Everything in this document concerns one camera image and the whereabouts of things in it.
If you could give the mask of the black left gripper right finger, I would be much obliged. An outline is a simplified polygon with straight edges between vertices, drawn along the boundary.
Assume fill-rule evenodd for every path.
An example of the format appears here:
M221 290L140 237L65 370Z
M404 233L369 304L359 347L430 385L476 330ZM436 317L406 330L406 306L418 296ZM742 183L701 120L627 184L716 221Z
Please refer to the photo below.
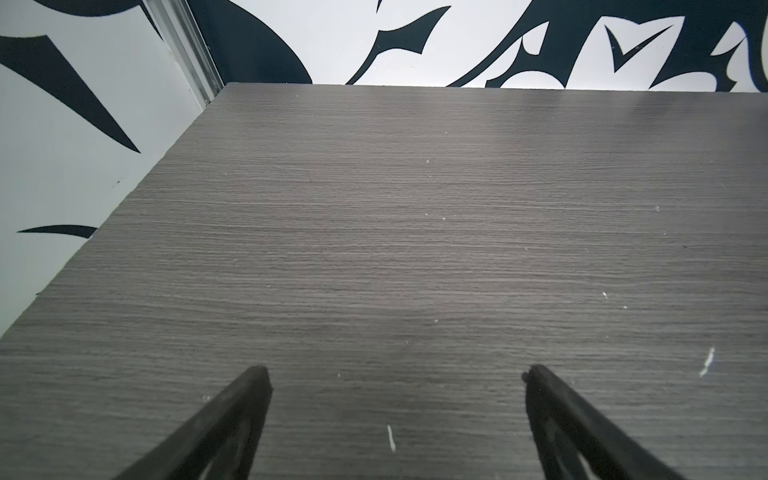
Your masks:
M541 364L522 374L525 406L547 479L680 479Z

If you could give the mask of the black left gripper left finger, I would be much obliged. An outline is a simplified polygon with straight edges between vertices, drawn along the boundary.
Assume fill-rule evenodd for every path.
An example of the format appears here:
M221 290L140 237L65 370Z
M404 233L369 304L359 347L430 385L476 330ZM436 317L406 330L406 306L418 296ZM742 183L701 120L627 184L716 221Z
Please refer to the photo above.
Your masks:
M268 369L246 369L119 479L247 479L273 388Z

